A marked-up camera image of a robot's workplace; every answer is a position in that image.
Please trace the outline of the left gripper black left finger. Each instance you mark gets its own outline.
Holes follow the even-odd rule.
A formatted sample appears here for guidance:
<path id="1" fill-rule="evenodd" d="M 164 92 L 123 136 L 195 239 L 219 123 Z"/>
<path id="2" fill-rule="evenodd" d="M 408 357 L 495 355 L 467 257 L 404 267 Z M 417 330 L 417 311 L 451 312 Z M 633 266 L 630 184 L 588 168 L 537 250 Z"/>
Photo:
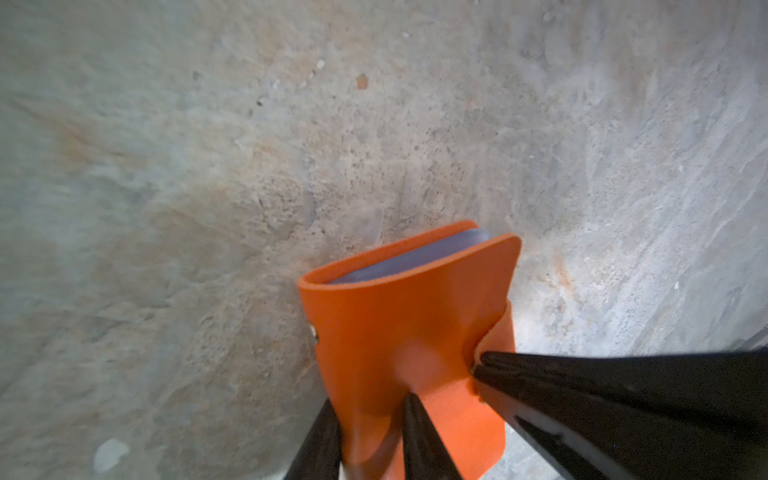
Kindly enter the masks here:
<path id="1" fill-rule="evenodd" d="M 341 462 L 341 426 L 331 402 L 326 400 L 284 480 L 338 480 Z"/>

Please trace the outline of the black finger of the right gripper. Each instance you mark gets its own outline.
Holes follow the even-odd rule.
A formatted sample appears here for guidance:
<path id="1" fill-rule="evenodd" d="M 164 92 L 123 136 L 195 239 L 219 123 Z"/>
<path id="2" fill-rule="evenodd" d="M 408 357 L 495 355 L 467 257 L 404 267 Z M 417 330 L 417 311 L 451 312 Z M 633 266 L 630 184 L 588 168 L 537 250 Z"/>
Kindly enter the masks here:
<path id="1" fill-rule="evenodd" d="M 482 400 L 566 479 L 763 479 L 767 354 L 488 351 Z"/>

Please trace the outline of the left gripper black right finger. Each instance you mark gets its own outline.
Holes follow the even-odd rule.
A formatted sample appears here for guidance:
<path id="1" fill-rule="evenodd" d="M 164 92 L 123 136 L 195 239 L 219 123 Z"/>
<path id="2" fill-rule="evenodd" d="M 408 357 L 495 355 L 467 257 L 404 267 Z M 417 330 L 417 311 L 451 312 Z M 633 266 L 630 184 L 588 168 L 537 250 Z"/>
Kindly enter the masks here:
<path id="1" fill-rule="evenodd" d="M 462 479 L 426 408 L 415 393 L 409 393 L 404 399 L 402 439 L 406 480 Z"/>

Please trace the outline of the orange card holder wallet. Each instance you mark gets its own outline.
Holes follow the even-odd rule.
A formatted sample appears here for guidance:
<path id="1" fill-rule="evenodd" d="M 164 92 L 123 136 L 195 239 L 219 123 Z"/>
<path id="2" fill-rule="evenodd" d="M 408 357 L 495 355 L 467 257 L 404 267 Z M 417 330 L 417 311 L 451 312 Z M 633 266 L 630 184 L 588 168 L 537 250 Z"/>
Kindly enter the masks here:
<path id="1" fill-rule="evenodd" d="M 478 479 L 500 460 L 504 422 L 480 399 L 470 370 L 483 349 L 514 348 L 508 292 L 521 239 L 502 234 L 393 274 L 361 276 L 366 267 L 477 229 L 457 222 L 298 280 L 348 478 L 404 477 L 403 401 L 411 393 L 463 478 Z"/>

